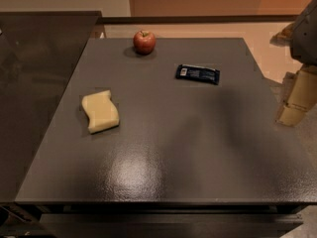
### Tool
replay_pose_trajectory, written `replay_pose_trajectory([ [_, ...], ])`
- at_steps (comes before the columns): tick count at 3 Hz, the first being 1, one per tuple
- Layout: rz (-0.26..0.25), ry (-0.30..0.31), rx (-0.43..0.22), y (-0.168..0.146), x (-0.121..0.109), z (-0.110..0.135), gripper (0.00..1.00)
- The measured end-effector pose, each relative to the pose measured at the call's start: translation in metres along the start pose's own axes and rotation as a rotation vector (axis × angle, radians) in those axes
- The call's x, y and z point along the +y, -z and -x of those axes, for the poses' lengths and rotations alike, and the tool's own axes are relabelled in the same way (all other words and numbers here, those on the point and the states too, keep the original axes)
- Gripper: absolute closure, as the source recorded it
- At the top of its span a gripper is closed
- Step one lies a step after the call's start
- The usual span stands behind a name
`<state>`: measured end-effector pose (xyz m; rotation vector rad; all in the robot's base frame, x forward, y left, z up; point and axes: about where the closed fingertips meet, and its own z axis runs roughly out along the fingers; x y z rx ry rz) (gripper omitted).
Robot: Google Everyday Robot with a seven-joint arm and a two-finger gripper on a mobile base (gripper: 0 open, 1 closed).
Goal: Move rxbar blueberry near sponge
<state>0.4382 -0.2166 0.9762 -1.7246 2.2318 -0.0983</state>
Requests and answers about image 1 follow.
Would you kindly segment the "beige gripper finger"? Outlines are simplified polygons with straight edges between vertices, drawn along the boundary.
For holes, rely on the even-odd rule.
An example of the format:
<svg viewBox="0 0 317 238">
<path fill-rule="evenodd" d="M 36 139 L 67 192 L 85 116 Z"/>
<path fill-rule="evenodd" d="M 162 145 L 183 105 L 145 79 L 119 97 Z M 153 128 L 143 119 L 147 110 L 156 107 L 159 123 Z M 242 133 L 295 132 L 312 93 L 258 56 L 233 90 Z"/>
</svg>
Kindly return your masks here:
<svg viewBox="0 0 317 238">
<path fill-rule="evenodd" d="M 283 81 L 276 121 L 296 126 L 317 104 L 317 66 L 304 65 L 297 73 L 287 73 Z"/>
<path fill-rule="evenodd" d="M 293 33 L 293 24 L 289 24 L 284 27 L 279 33 L 276 34 L 276 37 L 281 40 L 289 41 Z"/>
</svg>

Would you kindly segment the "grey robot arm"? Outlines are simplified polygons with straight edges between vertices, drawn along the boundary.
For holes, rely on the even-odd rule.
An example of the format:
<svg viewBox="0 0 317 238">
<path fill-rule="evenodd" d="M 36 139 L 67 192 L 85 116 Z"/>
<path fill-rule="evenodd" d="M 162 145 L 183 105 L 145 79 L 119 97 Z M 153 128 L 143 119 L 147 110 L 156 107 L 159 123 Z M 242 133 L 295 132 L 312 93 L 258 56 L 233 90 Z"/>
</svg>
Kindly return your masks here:
<svg viewBox="0 0 317 238">
<path fill-rule="evenodd" d="M 295 20 L 290 54 L 302 68 L 284 80 L 276 121 L 293 127 L 317 103 L 317 0 L 311 0 Z"/>
</svg>

